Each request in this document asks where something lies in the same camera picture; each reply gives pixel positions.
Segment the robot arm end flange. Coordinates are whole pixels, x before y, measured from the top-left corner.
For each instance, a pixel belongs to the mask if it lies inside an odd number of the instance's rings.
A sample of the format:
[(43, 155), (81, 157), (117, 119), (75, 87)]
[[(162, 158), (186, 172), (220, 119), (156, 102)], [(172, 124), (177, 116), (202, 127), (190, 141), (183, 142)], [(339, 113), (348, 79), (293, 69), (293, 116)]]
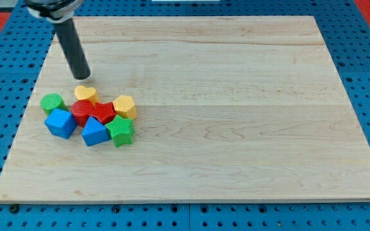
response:
[(24, 0), (24, 2), (32, 16), (58, 24), (71, 19), (84, 0)]

